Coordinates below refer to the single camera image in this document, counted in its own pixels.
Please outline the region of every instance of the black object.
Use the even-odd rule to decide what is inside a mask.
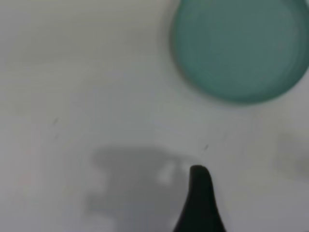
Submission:
[[[174,232],[226,232],[207,168],[190,169],[189,192]]]

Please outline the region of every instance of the teal bowl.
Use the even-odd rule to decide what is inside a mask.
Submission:
[[[203,91],[263,102],[304,76],[309,10],[304,0],[182,0],[171,42],[184,76]]]

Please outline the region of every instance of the white countertop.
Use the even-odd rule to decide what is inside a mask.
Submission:
[[[172,231],[196,163],[229,232],[309,231],[309,76],[202,95],[170,58],[177,4],[0,2],[0,231]]]

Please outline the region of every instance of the white table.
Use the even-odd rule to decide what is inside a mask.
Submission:
[[[171,231],[191,164],[229,232],[309,230],[309,77],[235,106],[170,58],[174,0],[0,2],[0,230]]]

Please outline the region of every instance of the white surface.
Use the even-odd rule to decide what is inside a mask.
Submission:
[[[309,78],[260,105],[201,96],[170,60],[177,4],[0,2],[2,232],[161,231],[186,194],[175,165],[190,163],[210,169],[229,232],[309,230]],[[111,144],[109,167],[95,154]],[[104,193],[117,218],[87,209]]]

